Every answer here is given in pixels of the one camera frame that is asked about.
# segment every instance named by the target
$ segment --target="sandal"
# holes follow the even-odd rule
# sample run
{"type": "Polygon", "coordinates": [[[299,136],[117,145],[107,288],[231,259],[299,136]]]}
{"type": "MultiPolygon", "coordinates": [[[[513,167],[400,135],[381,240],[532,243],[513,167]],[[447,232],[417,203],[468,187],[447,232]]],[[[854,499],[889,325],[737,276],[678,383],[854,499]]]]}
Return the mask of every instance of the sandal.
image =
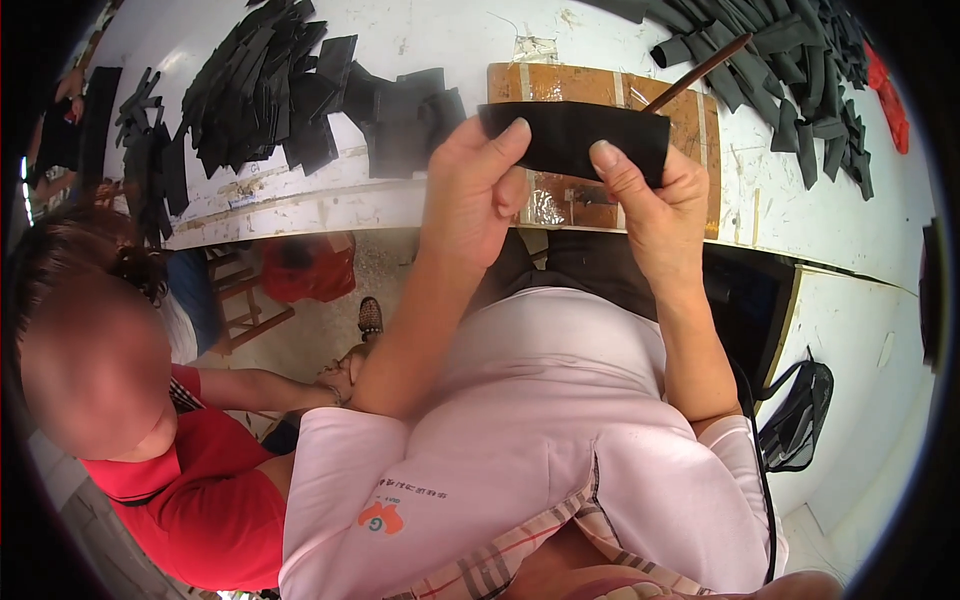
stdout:
{"type": "Polygon", "coordinates": [[[373,296],[360,300],[357,328],[360,329],[364,342],[367,342],[367,338],[371,335],[383,334],[383,313],[380,311],[380,303],[373,296]]]}

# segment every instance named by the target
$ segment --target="dark lap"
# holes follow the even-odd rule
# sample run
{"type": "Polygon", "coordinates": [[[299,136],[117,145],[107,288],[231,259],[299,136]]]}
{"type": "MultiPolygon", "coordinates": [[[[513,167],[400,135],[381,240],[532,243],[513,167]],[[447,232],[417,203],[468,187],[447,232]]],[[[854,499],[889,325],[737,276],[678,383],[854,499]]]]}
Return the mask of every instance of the dark lap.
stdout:
{"type": "Polygon", "coordinates": [[[487,270],[467,314],[531,287],[568,287],[590,292],[655,321],[657,307],[646,277],[622,233],[559,229],[547,232],[546,269],[539,271],[514,228],[487,270]]]}

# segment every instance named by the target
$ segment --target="red shirt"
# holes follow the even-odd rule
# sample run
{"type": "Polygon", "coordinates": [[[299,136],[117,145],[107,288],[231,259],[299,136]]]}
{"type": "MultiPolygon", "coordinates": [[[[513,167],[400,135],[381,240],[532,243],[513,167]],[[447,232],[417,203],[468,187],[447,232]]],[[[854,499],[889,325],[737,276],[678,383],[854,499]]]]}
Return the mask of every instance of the red shirt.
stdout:
{"type": "MultiPolygon", "coordinates": [[[[200,374],[174,378],[201,403],[200,374]]],[[[180,415],[163,456],[143,463],[84,461],[143,552],[195,588],[275,588],[286,503],[255,467],[274,458],[238,420],[205,407],[180,415]]]]}

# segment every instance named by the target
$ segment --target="red object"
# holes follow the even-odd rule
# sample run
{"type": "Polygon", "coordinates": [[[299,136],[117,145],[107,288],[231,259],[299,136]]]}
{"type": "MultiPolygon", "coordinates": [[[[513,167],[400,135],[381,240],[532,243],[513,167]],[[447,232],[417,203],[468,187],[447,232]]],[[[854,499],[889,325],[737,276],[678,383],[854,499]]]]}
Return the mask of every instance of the red object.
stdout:
{"type": "Polygon", "coordinates": [[[887,116],[887,124],[890,125],[890,134],[893,135],[897,152],[905,155],[910,150],[910,123],[906,120],[906,111],[900,101],[900,95],[890,82],[890,71],[876,55],[874,49],[867,42],[863,42],[863,48],[867,51],[867,58],[870,59],[867,83],[880,97],[880,106],[883,107],[883,114],[887,116]]]}
{"type": "Polygon", "coordinates": [[[279,302],[336,300],[356,287],[355,247],[352,233],[272,239],[263,248],[260,285],[279,302]]]}
{"type": "MultiPolygon", "coordinates": [[[[196,369],[173,375],[203,403],[196,369]]],[[[275,588],[282,563],[286,502],[255,469],[271,458],[240,421],[204,408],[180,415],[163,456],[84,466],[162,570],[195,588],[250,590],[275,588]]]]}

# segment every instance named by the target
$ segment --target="chair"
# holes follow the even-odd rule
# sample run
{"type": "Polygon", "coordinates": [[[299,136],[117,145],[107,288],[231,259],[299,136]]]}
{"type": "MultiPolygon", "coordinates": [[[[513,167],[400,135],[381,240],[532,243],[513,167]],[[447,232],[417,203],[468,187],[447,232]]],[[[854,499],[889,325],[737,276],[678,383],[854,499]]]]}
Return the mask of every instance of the chair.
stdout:
{"type": "Polygon", "coordinates": [[[266,321],[261,321],[260,315],[263,314],[263,309],[257,305],[256,297],[253,295],[253,288],[260,283],[260,275],[255,275],[253,269],[248,267],[218,279],[217,269],[237,262],[240,255],[237,252],[223,252],[221,249],[210,248],[206,249],[206,253],[206,265],[210,273],[210,281],[213,284],[213,292],[217,298],[217,309],[223,327],[220,340],[212,348],[212,351],[222,356],[230,356],[240,346],[296,314],[292,306],[283,304],[284,309],[279,314],[266,321]],[[246,294],[248,311],[239,317],[228,319],[227,312],[224,310],[224,302],[240,294],[246,294]],[[242,332],[234,336],[231,333],[234,329],[240,329],[242,332]]]}

